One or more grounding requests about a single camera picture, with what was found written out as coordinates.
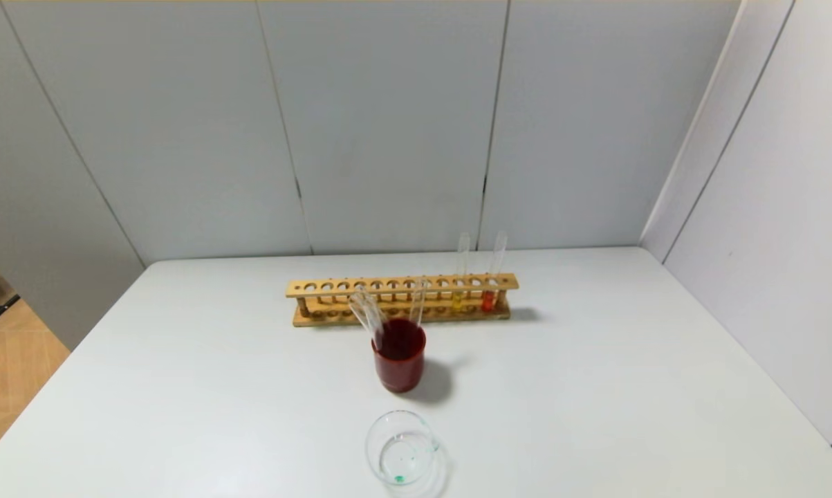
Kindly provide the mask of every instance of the wall panel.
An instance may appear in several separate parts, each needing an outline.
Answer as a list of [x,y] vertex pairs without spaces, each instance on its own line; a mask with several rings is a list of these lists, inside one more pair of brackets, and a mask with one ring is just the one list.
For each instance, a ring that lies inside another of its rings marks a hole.
[[309,252],[254,3],[7,9],[146,264]]
[[638,243],[738,6],[514,0],[480,247]]
[[505,8],[260,3],[315,252],[476,238]]
[[0,271],[74,348],[143,266],[0,6]]

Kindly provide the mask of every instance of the wooden test tube rack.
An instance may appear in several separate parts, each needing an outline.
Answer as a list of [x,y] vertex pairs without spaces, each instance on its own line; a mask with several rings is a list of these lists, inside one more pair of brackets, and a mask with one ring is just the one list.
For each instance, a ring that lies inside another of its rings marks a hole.
[[[327,278],[324,280],[293,280],[286,287],[286,296],[296,299],[293,326],[356,325],[358,318],[349,308],[349,296],[359,286],[376,296],[378,305],[388,318],[406,318],[412,305],[416,283],[427,280],[423,322],[462,322],[472,320],[504,320],[511,316],[507,291],[519,289],[513,273],[498,275],[420,275],[390,278]],[[494,291],[491,311],[480,308],[483,291]],[[453,310],[453,293],[462,293],[462,306]]]

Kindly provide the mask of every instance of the glass petri dish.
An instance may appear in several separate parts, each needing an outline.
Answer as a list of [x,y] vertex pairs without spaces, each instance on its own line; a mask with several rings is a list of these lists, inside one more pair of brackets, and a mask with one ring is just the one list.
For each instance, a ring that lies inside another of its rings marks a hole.
[[390,486],[406,486],[432,473],[440,447],[428,423],[407,410],[378,417],[366,435],[369,469]]

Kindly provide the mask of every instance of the dark red liquid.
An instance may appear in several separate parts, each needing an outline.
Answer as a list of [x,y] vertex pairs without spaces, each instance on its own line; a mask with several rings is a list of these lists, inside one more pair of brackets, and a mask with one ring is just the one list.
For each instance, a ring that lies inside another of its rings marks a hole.
[[389,320],[382,334],[382,349],[378,351],[388,360],[406,360],[425,347],[425,332],[409,320]]
[[396,318],[385,324],[382,349],[372,344],[376,373],[385,389],[406,393],[418,385],[425,368],[425,331],[413,322]]

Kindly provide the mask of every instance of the wooden floor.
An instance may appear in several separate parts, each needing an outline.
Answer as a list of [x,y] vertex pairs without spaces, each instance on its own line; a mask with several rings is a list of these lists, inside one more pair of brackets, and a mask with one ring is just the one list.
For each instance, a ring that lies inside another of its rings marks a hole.
[[68,348],[24,300],[4,312],[0,317],[0,438],[66,357]]

